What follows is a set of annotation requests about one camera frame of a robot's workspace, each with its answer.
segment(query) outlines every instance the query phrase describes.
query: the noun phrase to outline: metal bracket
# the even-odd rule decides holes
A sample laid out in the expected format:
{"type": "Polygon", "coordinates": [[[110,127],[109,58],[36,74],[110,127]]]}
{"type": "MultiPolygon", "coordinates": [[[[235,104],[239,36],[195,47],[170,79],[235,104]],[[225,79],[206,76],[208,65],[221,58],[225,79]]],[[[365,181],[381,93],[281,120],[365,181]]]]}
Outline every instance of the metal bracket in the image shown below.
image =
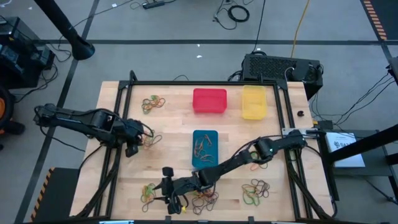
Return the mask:
{"type": "Polygon", "coordinates": [[[249,224],[255,224],[254,217],[248,217],[249,224]]]}
{"type": "Polygon", "coordinates": [[[164,223],[165,224],[171,224],[171,222],[172,222],[172,217],[170,215],[166,215],[164,217],[164,223]]]}
{"type": "Polygon", "coordinates": [[[291,131],[299,130],[304,138],[317,138],[318,129],[317,128],[282,128],[282,134],[284,136],[288,135],[291,131]]]}

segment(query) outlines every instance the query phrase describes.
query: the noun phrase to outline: concrete floor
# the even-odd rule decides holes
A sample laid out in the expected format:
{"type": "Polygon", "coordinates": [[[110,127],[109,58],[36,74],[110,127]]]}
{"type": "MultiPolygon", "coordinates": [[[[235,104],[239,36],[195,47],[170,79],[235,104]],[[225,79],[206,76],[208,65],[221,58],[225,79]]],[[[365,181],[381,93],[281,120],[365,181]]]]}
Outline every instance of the concrete floor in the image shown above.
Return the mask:
{"type": "MultiPolygon", "coordinates": [[[[58,0],[57,3],[72,24],[86,18],[94,0],[58,0]]],[[[121,4],[123,0],[100,0],[96,12],[121,4]]],[[[220,39],[252,40],[256,38],[262,1],[247,6],[250,20],[238,24],[236,30],[224,30],[212,22],[220,1],[178,0],[151,10],[132,10],[129,4],[96,16],[88,39],[119,40],[183,40],[220,39]]],[[[267,0],[260,40],[292,40],[305,6],[305,0],[267,0]]],[[[0,8],[2,16],[19,16],[40,38],[55,40],[58,30],[46,18],[33,0],[13,0],[0,8]]],[[[225,14],[220,19],[230,23],[225,14]]],[[[83,22],[77,31],[81,34],[83,22]]],[[[303,21],[299,40],[377,40],[359,0],[313,0],[303,21]]],[[[171,80],[186,75],[191,80],[226,80],[240,68],[244,54],[253,45],[238,44],[97,44],[96,53],[80,61],[74,73],[65,108],[88,110],[96,106],[101,82],[125,80],[133,69],[140,80],[171,80]]],[[[291,45],[258,45],[268,55],[289,57],[291,45]]],[[[393,56],[398,46],[389,46],[393,56]]],[[[319,92],[322,113],[346,111],[361,95],[386,73],[387,60],[378,45],[298,45],[294,57],[320,60],[325,66],[324,87],[319,92]]],[[[44,136],[32,122],[33,107],[57,103],[72,59],[56,63],[59,77],[46,90],[37,91],[16,105],[16,120],[26,125],[22,136],[0,136],[5,149],[0,152],[0,220],[14,223],[32,171],[43,145],[44,136]]],[[[385,129],[398,123],[396,113],[398,89],[391,85],[365,109],[353,114],[342,125],[345,129],[385,129]]],[[[85,148],[86,138],[62,128],[55,137],[76,147],[85,148]]],[[[390,153],[397,152],[389,145],[390,153]]],[[[25,221],[28,220],[40,191],[42,180],[50,167],[77,168],[83,153],[52,141],[25,221]]],[[[387,194],[392,195],[387,178],[371,179],[387,194]]],[[[337,202],[341,220],[354,222],[398,223],[398,207],[386,202],[362,180],[337,178],[341,200],[337,202]]]]}

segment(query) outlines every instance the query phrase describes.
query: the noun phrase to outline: rubber band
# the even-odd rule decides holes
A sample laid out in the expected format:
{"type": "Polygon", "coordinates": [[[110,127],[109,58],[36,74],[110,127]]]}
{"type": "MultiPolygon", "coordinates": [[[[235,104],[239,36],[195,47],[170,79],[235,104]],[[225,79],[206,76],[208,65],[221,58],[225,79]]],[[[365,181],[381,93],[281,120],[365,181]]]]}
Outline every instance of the rubber band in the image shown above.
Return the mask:
{"type": "Polygon", "coordinates": [[[150,137],[145,135],[144,138],[142,139],[142,145],[144,146],[144,149],[149,149],[150,147],[152,147],[154,144],[158,143],[160,140],[163,139],[163,136],[158,134],[158,135],[154,135],[154,137],[150,137]]]}
{"type": "MultiPolygon", "coordinates": [[[[258,152],[250,152],[250,155],[251,155],[251,157],[253,158],[253,159],[259,159],[260,157],[259,157],[259,154],[258,154],[258,152]]],[[[264,166],[261,166],[260,164],[253,164],[253,165],[251,165],[250,166],[250,170],[251,171],[255,171],[256,169],[258,169],[258,168],[261,168],[261,169],[266,169],[266,168],[268,168],[268,163],[266,163],[266,166],[264,167],[264,166]]]]}
{"type": "Polygon", "coordinates": [[[144,203],[142,206],[142,211],[143,212],[148,212],[149,209],[149,204],[154,202],[154,198],[156,198],[156,191],[154,190],[155,184],[150,183],[148,185],[145,185],[142,188],[142,195],[141,195],[141,202],[144,203]]]}
{"type": "Polygon", "coordinates": [[[203,144],[205,141],[207,141],[207,146],[211,147],[213,145],[213,143],[210,141],[209,136],[205,134],[202,138],[197,138],[197,140],[195,141],[195,147],[193,148],[193,155],[196,158],[199,158],[203,162],[215,163],[214,156],[211,154],[207,154],[207,152],[203,148],[203,144]]]}
{"type": "Polygon", "coordinates": [[[250,184],[243,184],[243,202],[246,205],[260,205],[260,198],[269,196],[269,184],[263,180],[252,179],[250,184]]]}
{"type": "Polygon", "coordinates": [[[204,192],[195,191],[194,194],[196,197],[192,199],[192,211],[196,215],[200,215],[204,209],[212,211],[219,196],[218,192],[212,192],[210,189],[204,192]]]}
{"type": "Polygon", "coordinates": [[[142,101],[142,112],[149,114],[152,108],[161,108],[166,103],[165,98],[160,98],[157,95],[151,95],[150,99],[143,99],[142,101]]]}

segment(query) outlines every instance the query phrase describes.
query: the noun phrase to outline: yellow plastic bin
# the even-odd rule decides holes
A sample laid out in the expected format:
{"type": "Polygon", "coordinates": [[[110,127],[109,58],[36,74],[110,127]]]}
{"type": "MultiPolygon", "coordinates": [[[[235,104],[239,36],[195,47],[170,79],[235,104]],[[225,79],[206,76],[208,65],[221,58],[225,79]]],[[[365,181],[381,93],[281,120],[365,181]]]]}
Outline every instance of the yellow plastic bin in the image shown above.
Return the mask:
{"type": "Polygon", "coordinates": [[[242,117],[262,119],[267,115],[266,89],[263,86],[243,86],[242,117]]]}

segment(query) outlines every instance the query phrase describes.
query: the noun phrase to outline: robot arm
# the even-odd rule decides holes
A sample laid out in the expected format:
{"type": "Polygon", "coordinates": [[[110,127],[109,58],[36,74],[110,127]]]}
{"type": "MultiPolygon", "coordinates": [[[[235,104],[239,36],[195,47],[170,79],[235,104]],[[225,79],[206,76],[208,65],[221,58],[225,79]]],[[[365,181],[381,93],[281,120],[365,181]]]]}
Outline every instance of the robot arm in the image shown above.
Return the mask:
{"type": "Polygon", "coordinates": [[[182,204],[179,195],[185,195],[187,192],[197,190],[199,192],[209,189],[220,177],[242,165],[248,163],[265,164],[272,160],[275,154],[281,149],[303,148],[306,146],[303,136],[300,131],[292,131],[286,138],[271,140],[269,138],[258,138],[245,144],[241,151],[237,151],[232,158],[224,161],[218,166],[207,167],[197,170],[192,173],[191,177],[182,177],[172,180],[174,175],[171,167],[163,168],[163,175],[161,183],[155,189],[162,189],[163,197],[155,198],[156,200],[163,200],[167,205],[169,214],[179,214],[182,209],[182,204]],[[255,152],[259,155],[259,159],[253,159],[252,152],[249,148],[254,146],[255,152]]]}
{"type": "Polygon", "coordinates": [[[142,145],[144,125],[133,119],[122,119],[107,109],[74,111],[46,104],[36,106],[35,113],[34,121],[40,127],[61,126],[92,136],[108,147],[127,143],[127,157],[136,154],[142,145]]]}

